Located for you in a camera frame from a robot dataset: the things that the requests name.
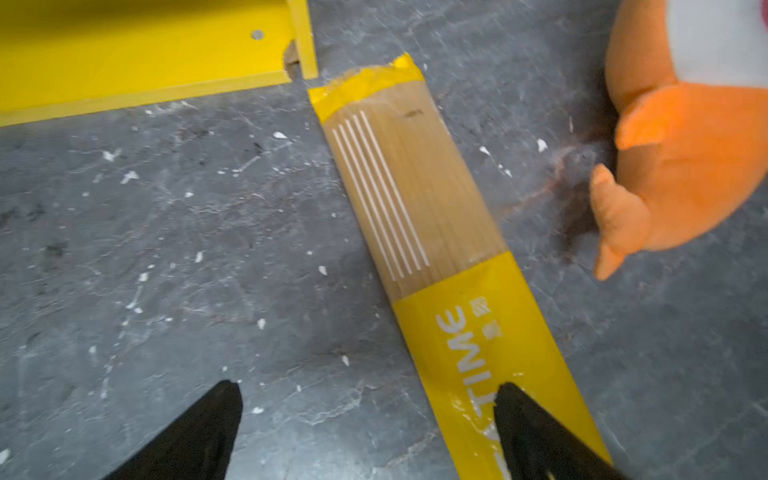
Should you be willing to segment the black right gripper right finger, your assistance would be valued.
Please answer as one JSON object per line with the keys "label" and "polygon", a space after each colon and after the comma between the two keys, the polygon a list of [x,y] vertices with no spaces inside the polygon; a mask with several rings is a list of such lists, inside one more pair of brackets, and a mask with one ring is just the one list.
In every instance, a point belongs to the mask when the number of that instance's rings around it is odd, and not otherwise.
{"label": "black right gripper right finger", "polygon": [[513,383],[497,391],[494,422],[514,479],[627,478]]}

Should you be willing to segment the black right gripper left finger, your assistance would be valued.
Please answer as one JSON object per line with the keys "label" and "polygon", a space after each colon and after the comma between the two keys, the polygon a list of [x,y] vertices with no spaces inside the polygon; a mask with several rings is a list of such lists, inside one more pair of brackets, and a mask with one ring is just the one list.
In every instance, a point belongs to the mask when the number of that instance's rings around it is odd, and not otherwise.
{"label": "black right gripper left finger", "polygon": [[239,385],[222,380],[107,477],[223,479],[242,413]]}

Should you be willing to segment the yellow clear spaghetti bag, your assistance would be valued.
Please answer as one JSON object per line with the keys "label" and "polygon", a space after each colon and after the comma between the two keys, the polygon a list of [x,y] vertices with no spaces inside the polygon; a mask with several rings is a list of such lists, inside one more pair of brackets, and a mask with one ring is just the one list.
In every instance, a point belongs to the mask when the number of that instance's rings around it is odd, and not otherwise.
{"label": "yellow clear spaghetti bag", "polygon": [[514,479],[494,422],[504,383],[613,466],[412,58],[309,99],[458,475]]}

